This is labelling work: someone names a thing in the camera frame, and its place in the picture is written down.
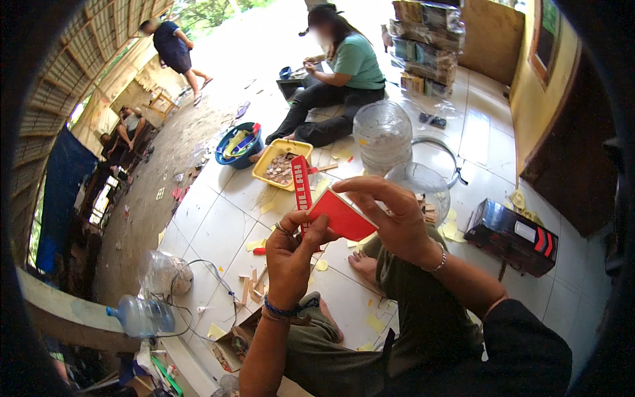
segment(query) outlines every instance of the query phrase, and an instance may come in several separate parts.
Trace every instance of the hand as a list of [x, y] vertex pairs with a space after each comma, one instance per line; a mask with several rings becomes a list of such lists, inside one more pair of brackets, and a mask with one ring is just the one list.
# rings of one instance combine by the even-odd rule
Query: hand
[[307, 62], [306, 64], [304, 64], [304, 69], [306, 69], [306, 71], [313, 76], [316, 72], [316, 66], [310, 62]]
[[[379, 226], [377, 233], [386, 249], [403, 260], [431, 271], [443, 258], [438, 244], [425, 231], [424, 214], [414, 193], [378, 176], [354, 177], [332, 186], [348, 192], [361, 211]], [[388, 215], [375, 200], [391, 210]]]
[[[311, 222], [306, 211], [287, 213], [280, 226], [295, 231], [303, 223]], [[307, 232], [301, 243], [276, 229], [267, 239], [267, 270], [269, 272], [268, 301], [280, 310], [293, 309], [307, 293], [311, 273], [311, 255], [319, 246], [335, 241], [340, 236], [328, 228], [328, 215], [320, 215]]]

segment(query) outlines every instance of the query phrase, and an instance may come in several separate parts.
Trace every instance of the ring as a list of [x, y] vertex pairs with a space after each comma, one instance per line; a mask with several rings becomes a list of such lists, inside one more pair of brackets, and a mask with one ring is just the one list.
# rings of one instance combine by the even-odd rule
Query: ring
[[287, 236], [292, 236], [293, 235], [293, 231], [288, 231], [287, 229], [282, 227], [280, 225], [280, 222], [276, 222], [276, 229], [280, 230], [281, 232], [283, 232]]

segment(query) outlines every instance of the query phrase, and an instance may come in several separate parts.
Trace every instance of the mint green t-shirt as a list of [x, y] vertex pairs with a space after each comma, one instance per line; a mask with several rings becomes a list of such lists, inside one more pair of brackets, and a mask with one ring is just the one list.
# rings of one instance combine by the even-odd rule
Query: mint green t-shirt
[[347, 87], [362, 90], [379, 90], [384, 87], [384, 74], [379, 69], [375, 52], [368, 40], [359, 33], [349, 34], [340, 43], [335, 61], [328, 65], [333, 72], [352, 76], [345, 84]]

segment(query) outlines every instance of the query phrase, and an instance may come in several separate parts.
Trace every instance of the blue tarp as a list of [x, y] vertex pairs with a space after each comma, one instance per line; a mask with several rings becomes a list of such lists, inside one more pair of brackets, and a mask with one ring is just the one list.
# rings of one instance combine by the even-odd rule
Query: blue tarp
[[64, 125], [46, 165], [38, 269], [47, 273], [55, 269], [53, 258], [66, 242], [79, 184], [86, 174], [92, 173], [96, 162], [97, 157]]

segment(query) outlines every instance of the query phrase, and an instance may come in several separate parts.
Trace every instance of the silver bracelet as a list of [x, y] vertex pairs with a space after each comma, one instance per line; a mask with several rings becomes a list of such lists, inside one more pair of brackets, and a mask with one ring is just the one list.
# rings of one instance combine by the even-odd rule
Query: silver bracelet
[[441, 244], [438, 241], [435, 241], [435, 243], [437, 243], [439, 245], [439, 248], [441, 249], [441, 253], [443, 254], [443, 258], [441, 259], [441, 263], [437, 267], [435, 267], [434, 269], [430, 270], [430, 272], [436, 272], [437, 270], [439, 270], [440, 268], [445, 266], [445, 261], [448, 258], [448, 256], [445, 254], [445, 248], [443, 248], [443, 244]]

